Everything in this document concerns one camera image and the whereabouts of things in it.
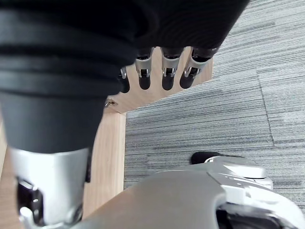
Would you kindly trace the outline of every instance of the striped carpet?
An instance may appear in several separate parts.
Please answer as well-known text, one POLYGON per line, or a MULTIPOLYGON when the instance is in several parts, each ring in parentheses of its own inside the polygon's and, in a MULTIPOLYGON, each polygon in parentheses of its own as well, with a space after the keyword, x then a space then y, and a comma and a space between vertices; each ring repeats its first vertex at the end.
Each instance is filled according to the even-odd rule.
POLYGON ((251 1, 213 73, 127 114, 124 186, 214 150, 264 165, 305 213, 305 0, 251 1))

